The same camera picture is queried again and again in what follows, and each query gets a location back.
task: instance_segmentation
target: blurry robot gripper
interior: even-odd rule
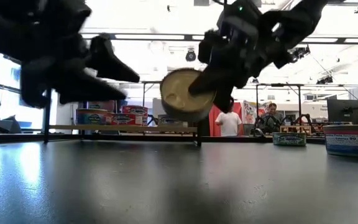
[[[123,91],[100,78],[139,82],[115,56],[108,34],[93,37],[87,48],[79,31],[90,15],[84,0],[0,0],[0,53],[21,63],[21,95],[28,105],[49,104],[43,93],[50,88],[63,104],[123,100]]]
[[[197,77],[192,83],[186,80],[189,70],[168,74],[176,78],[176,85],[187,91],[179,91],[173,100],[172,90],[162,86],[160,93],[165,112],[187,121],[190,117],[183,116],[183,112],[192,109],[183,108],[183,105],[194,105],[188,100],[197,100],[197,96],[203,95],[211,97],[209,100],[227,113],[234,87],[243,88],[250,77],[257,78],[271,63],[282,68],[296,62],[296,55],[291,49],[314,32],[328,2],[301,0],[289,11],[268,11],[264,14],[252,0],[236,0],[232,4],[219,2],[224,9],[218,18],[218,30],[205,32],[198,49],[198,60],[208,66],[202,72],[196,71]],[[207,114],[205,111],[209,110],[209,104],[198,108],[197,119],[203,119],[202,114]]]

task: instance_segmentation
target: ceiling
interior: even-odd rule
[[[261,11],[282,9],[289,0],[267,2]],[[217,4],[193,6],[193,0],[92,0],[93,9],[84,32],[202,34],[214,28],[222,7]],[[358,14],[355,7],[327,6],[313,35],[358,36]],[[142,80],[160,80],[169,70],[181,67],[202,68],[198,62],[186,62],[188,49],[197,52],[196,42],[147,42],[115,40],[116,54]],[[358,45],[310,45],[311,54],[280,70],[269,66],[259,82],[315,84],[332,75],[338,84],[358,84]]]

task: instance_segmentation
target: poster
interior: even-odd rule
[[[259,116],[262,116],[268,110],[269,104],[272,102],[259,103]],[[256,103],[244,100],[242,104],[242,123],[254,124],[256,120]]]

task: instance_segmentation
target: man in white shirt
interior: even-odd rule
[[[221,127],[221,136],[238,136],[240,134],[242,121],[239,115],[233,112],[233,105],[231,105],[231,111],[228,113],[221,112],[216,118],[215,123]]]

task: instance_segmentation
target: person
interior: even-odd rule
[[[242,121],[239,115],[233,112],[234,102],[231,103],[231,109],[228,113],[219,113],[215,123],[221,127],[221,136],[239,136],[242,126]]]
[[[278,122],[281,122],[281,120],[284,118],[283,114],[277,112],[277,104],[275,103],[269,104],[267,107],[267,113],[261,116],[261,118],[265,121],[263,127],[265,128],[269,127],[269,129],[274,130],[275,129],[274,120],[272,118],[268,119],[268,116],[273,116]]]

